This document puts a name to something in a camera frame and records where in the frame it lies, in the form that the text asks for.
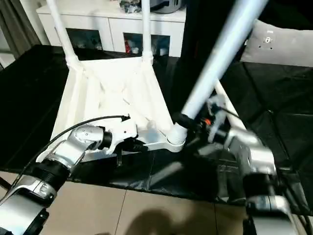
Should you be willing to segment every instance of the gray curtain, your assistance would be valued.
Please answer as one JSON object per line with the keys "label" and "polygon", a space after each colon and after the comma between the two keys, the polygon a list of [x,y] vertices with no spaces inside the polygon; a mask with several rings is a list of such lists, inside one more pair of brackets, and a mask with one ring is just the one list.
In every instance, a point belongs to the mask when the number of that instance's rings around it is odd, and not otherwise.
{"label": "gray curtain", "polygon": [[16,59],[40,44],[20,0],[0,0],[0,27]]}

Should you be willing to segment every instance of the black plastic sheet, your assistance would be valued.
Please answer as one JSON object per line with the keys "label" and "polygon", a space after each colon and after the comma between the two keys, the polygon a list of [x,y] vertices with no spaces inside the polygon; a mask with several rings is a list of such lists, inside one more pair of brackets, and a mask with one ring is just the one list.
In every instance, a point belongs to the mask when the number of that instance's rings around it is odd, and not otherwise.
{"label": "black plastic sheet", "polygon": [[[124,53],[76,50],[81,60],[126,57]],[[154,70],[170,113],[185,103],[198,74],[193,62],[156,57]],[[0,72],[3,140],[0,170],[20,172],[50,138],[68,68],[59,47],[36,46]],[[313,208],[312,151],[313,74],[310,68],[234,63],[222,84],[248,128],[274,152],[277,168],[297,194],[293,212]],[[235,158],[218,151],[198,156],[158,150],[80,164],[70,180],[216,203],[243,205]],[[172,163],[179,171],[153,184]]]}

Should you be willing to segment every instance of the white pvc pipe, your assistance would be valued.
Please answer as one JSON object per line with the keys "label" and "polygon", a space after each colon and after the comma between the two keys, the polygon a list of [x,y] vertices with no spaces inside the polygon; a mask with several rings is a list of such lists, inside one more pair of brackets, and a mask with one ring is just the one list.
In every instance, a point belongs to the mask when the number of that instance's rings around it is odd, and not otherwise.
{"label": "white pvc pipe", "polygon": [[72,44],[69,40],[67,31],[66,31],[64,24],[62,22],[62,19],[61,19],[61,16],[59,14],[58,7],[55,3],[55,0],[47,0],[47,4],[50,8],[51,15],[52,15],[53,20],[54,20],[55,28],[58,32],[58,36],[60,38],[64,53],[65,53],[66,61],[69,63],[71,60],[77,59],[77,56],[76,56],[76,54],[73,50]]}
{"label": "white pvc pipe", "polygon": [[153,63],[153,54],[151,50],[151,30],[150,30],[150,0],[142,0],[142,24],[143,24],[143,51],[142,58],[143,61]]}
{"label": "white pvc pipe", "polygon": [[[227,110],[231,111],[232,113],[238,115],[235,107],[233,106],[232,102],[230,101],[226,91],[224,90],[223,86],[221,85],[220,81],[217,81],[215,85],[215,91],[217,94],[222,94],[225,98],[225,107]],[[227,113],[227,119],[232,127],[237,126],[240,129],[246,129],[244,123],[238,119],[237,117],[233,116],[232,114]]]}
{"label": "white pvc pipe", "polygon": [[[195,118],[226,72],[268,0],[237,0],[193,88],[182,113]],[[177,123],[167,135],[172,144],[182,144],[187,130]]]}

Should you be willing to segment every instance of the cabinet door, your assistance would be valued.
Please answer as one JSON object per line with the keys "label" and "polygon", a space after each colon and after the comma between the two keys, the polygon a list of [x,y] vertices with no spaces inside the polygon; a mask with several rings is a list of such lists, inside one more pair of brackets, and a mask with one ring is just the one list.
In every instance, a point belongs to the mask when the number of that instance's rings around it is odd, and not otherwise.
{"label": "cabinet door", "polygon": [[[73,47],[97,48],[114,51],[109,19],[105,17],[62,15],[63,23]],[[39,14],[52,46],[62,46],[53,18],[50,14]]]}
{"label": "cabinet door", "polygon": [[[114,51],[142,51],[142,20],[109,18]],[[151,44],[156,54],[180,57],[184,23],[151,21]]]}

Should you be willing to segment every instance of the tile floor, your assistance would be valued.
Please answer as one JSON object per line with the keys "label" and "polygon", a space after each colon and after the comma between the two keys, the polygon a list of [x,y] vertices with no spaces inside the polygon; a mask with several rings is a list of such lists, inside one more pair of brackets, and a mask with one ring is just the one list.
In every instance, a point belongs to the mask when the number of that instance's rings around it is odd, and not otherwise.
{"label": "tile floor", "polygon": [[242,235],[246,215],[240,207],[72,182],[48,211],[42,235]]}

